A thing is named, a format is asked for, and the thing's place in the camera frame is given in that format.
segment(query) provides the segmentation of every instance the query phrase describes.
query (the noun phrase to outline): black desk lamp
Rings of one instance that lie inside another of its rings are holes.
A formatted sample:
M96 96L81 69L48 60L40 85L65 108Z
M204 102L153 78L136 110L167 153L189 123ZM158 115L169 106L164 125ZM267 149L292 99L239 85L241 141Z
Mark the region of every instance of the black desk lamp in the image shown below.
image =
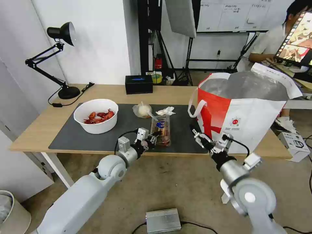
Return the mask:
M39 67L37 67L37 64L47 60L48 58L56 55L57 53L59 53L63 50L64 43L61 42L61 39L63 39L66 43L70 44L71 46L74 46L73 41L76 40L75 28L74 28L72 22L67 22L67 23L63 24L62 27L60 27L60 28L49 27L47 29L47 33L48 33L49 37L53 38L56 41L56 44L54 46L52 46L51 48L45 50L44 52L36 55L35 57L33 57L31 59L27 59L25 61L25 63L27 66L31 67L32 69L34 69L37 72L41 73L42 75L46 76L50 80L59 84L62 87L62 89L58 92L58 95L61 99L75 98L80 94L80 90L77 87L68 86L66 84L66 81L62 81L62 80L48 74L47 72L40 69ZM54 52L48 56L40 57L43 54L45 54L46 52L48 52L54 48L57 48L58 51L56 51L56 52Z

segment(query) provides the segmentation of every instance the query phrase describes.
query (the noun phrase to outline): black desk mat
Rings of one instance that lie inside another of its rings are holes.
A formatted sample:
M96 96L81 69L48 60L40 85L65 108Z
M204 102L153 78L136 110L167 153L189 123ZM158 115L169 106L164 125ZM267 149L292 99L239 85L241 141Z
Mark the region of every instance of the black desk mat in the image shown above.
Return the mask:
M171 105L176 114L170 116L171 145L156 147L150 152L168 153L207 153L193 137L189 124L194 124L195 119L190 118L187 105ZM132 111L133 104L118 104L117 124L113 129L102 134L87 133L79 123L74 120L73 113L57 134L49 149L54 150L89 150L89 151L114 151L118 137L127 131L136 128L146 128L150 131L151 118L142 119L135 116ZM162 110L168 105L151 105L153 112ZM135 133L126 134L130 142L136 139Z

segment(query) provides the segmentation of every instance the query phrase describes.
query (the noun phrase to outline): crayfish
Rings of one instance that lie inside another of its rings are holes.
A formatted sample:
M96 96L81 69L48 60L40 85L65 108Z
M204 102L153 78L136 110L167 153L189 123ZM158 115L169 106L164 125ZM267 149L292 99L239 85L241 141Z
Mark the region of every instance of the crayfish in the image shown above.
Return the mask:
M89 115L89 119L85 119L84 120L84 123L86 124L98 124L98 123L102 123L108 119L110 119L111 117L114 116L114 112L110 109L108 109L108 112L105 113L105 112L99 112L99 113L96 113L96 112L92 112L90 115Z

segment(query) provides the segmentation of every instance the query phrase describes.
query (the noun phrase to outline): power cord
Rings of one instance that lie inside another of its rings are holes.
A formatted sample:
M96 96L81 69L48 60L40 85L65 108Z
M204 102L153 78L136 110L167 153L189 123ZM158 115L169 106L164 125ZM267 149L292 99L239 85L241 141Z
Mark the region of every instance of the power cord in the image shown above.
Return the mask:
M116 149L117 149L118 139L119 139L119 138L121 138L122 136L124 136L124 135L126 135L126 134L128 134L128 133L136 133L136 134L137 134L137 132L138 132L138 128L137 128L136 130L129 131L129 132L125 132L125 133L121 134L121 135L117 138L114 154L116 155Z
M307 138L303 138L303 139L305 140L305 143L306 143L307 140L312 140L311 137L312 137L312 135L308 136ZM243 143L240 143L240 142L238 142L238 141L236 141L236 140L233 140L233 139L227 137L226 135L223 135L222 138L223 138L223 140L228 139L228 140L234 141L234 142L236 142L237 144L240 144L241 146L245 147L245 148L247 149L247 156L249 156L249 153L250 153L250 152L249 152L249 148L248 148L246 145L244 145ZM309 179L309 185L310 185L310 190L311 190L311 194L312 194L311 180L312 180L312 170L311 170L311 175L310 175L310 179ZM199 225L199 224L196 224L196 223L192 223L192 222L187 222L187 221L181 221L180 223L181 223L181 226L183 226L183 225L185 225L185 224L192 224L192 225L195 225L195 226L198 226L198 227L201 227L201 228L209 229L209 230L213 231L215 234L218 234L218 233L217 233L213 228L211 228L211 227L206 227L206 226L202 226L202 225ZM135 231L138 230L138 229L139 229L141 226L143 226L143 225L146 225L146 222L140 224L139 226L137 226L136 229L134 229L134 231L132 232L132 234L134 234ZM292 231L295 231L295 232L298 232L298 233L301 233L301 234L312 234L312 231L311 231L311 232L302 232L302 231L296 230L296 229L294 229L294 228L292 228L292 227L288 227L288 226L283 226L283 228L284 228L284 229L290 229L290 230L292 230Z
M305 140L305 143L307 140L312 140L311 137L312 137L312 135L308 136L307 138L303 138ZM307 143L306 143L306 146L309 147L310 149L312 149L312 147L310 145L308 145ZM310 162L312 164L312 158L310 157L310 155L308 155L308 157L309 157ZM311 195L312 195L312 184L311 183L312 183L312 169L311 169L311 175L310 175L310 179L309 179L309 186L310 186L310 191L311 191Z
M201 227L201 228L205 228L205 229L209 229L211 231L213 231L215 234L218 234L213 228L211 227L206 227L206 226L203 226L203 225L199 225L199 224L196 224L196 223L192 223L192 222L187 222L187 221L181 221L181 226L185 225L185 224L191 224L191 225L195 225L195 226L198 226L198 227ZM145 223L142 223L140 224L139 226L137 226L133 232L131 234L135 234L136 230L138 230L141 226L144 226L146 225L146 222Z
M284 229L290 229L290 230L293 230L293 231L301 233L301 234L312 234L312 232L301 232L301 231L298 231L298 230L296 230L296 229L294 229L292 227L288 227L288 226L284 226L283 228Z
M215 234L218 234L213 228L211 227L206 227L206 226L202 226L202 225L199 225L199 224L196 224L196 223L192 223L192 222L187 222L187 221L181 221L181 226L185 225L185 224L191 224L191 225L195 225L195 226L198 226L198 227L201 227L201 228L205 228L205 229L209 229L211 231L213 231Z
M133 232L132 232L131 234L134 234L134 233L136 232L136 230L138 230L141 226L144 226L144 225L146 225L146 222L140 224L139 226L137 226L137 227L133 230Z
M303 139L305 140L305 143L306 143L307 140L312 140L311 137L312 137L312 135L308 136L307 138L303 138ZM308 155L308 157L309 157L310 162L311 162L311 165L312 165L312 158L311 158L309 155ZM310 178L309 178L309 187L310 187L310 191L311 191L311 194L312 194L311 180L312 180L312 169L311 169L311 175L310 175ZM296 230L296 229L294 229L294 228L292 228L292 227L288 227L288 226L284 226L283 228L284 228L284 229L290 229L290 230L293 230L293 231L298 232L298 233L301 233L301 234L312 234L312 231L310 231L310 232L302 232L302 231L298 231L298 230Z
M223 135L223 136L222 136L222 140L233 141L233 142L235 142L235 143L237 143L237 144L239 144L239 145L245 147L246 150L247 150L247 156L246 156L246 157L249 156L249 154L250 154L249 148L248 148L246 145L244 145L243 143L240 143L239 141L236 141L236 140L234 140L234 139L232 139L232 138L229 138L227 135Z
M81 90L81 94L70 104L62 104L62 103L50 103L50 99L58 92L61 90L62 87L60 87L57 91L55 91L48 99L48 103L53 106L53 107L63 107L63 106L70 106L71 104L75 103L83 94L84 92L92 87L94 85L94 83L92 82L89 82L89 84L86 85L86 87L84 87L82 90Z

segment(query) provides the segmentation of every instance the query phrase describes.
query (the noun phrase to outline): black tissue box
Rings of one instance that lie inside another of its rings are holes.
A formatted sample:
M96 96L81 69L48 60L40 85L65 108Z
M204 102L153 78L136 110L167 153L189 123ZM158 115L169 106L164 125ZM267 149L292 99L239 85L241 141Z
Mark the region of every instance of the black tissue box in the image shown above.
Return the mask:
M153 80L151 75L126 76L127 94L140 94L153 92Z

